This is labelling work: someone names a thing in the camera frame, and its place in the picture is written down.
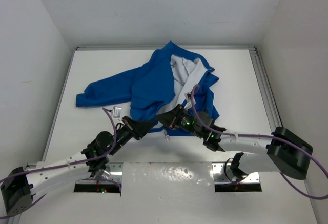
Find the blue zip jacket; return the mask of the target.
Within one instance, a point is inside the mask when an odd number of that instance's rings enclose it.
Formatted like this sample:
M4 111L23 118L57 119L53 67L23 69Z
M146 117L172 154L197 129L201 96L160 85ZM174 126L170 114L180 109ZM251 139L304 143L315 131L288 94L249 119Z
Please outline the blue zip jacket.
M210 87L219 78L213 71L202 55L168 42L141 67L90 83L76 96L75 105L84 108L129 102L133 120L153 120L177 104L185 105L185 94L198 84L195 108L216 120L219 113Z

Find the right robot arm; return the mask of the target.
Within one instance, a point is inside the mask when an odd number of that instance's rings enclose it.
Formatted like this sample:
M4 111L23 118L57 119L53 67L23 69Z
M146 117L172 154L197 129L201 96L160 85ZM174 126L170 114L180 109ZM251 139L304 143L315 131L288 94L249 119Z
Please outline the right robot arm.
M169 129L202 138L211 151L235 151L228 171L237 179L253 172L281 172L297 180L307 176L310 159L305 153L312 154L313 147L285 127L276 127L270 138L231 136L207 112L191 115L182 105L154 118Z

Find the silver zipper pull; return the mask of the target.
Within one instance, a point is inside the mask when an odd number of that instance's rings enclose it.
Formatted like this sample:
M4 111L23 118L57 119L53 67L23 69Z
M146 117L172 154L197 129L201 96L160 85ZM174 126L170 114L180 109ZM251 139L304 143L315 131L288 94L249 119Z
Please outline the silver zipper pull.
M167 130L164 130L164 134L165 134L165 139L166 139L166 141L169 141L171 138L170 138L170 136L169 136Z

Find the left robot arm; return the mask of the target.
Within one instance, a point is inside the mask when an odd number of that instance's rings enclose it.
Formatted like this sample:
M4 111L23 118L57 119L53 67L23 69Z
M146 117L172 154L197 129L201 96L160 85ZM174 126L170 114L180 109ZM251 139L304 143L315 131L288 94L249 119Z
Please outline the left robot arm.
M142 139L155 125L153 121L135 121L125 116L123 126L113 133L102 131L80 152L44 167L13 169L1 180L1 194L7 217L18 215L41 200L50 191L81 179L90 179L106 169L109 156L130 139Z

